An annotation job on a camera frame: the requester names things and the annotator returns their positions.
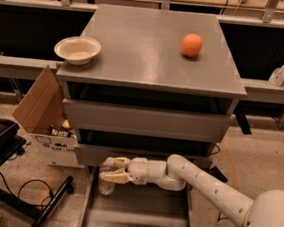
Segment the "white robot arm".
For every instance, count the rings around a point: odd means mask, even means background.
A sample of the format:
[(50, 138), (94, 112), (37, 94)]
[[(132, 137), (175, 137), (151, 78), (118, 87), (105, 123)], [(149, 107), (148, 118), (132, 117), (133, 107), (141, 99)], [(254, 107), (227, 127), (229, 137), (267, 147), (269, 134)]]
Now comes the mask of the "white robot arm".
[(108, 158), (100, 174), (109, 183), (155, 184), (169, 191), (191, 185), (237, 227), (284, 227), (284, 190), (269, 190), (251, 199), (214, 178), (181, 155), (167, 160)]

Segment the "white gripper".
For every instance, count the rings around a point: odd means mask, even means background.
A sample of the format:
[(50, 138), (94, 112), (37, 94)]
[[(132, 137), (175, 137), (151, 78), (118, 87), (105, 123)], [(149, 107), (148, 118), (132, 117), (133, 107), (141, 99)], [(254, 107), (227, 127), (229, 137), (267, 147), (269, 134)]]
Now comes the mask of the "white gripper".
[(109, 183), (145, 185), (152, 183), (160, 185), (166, 175), (166, 163), (161, 160), (148, 160), (137, 157), (130, 160), (127, 157), (108, 157), (105, 160), (108, 167), (116, 167), (118, 170), (100, 174), (102, 180)]

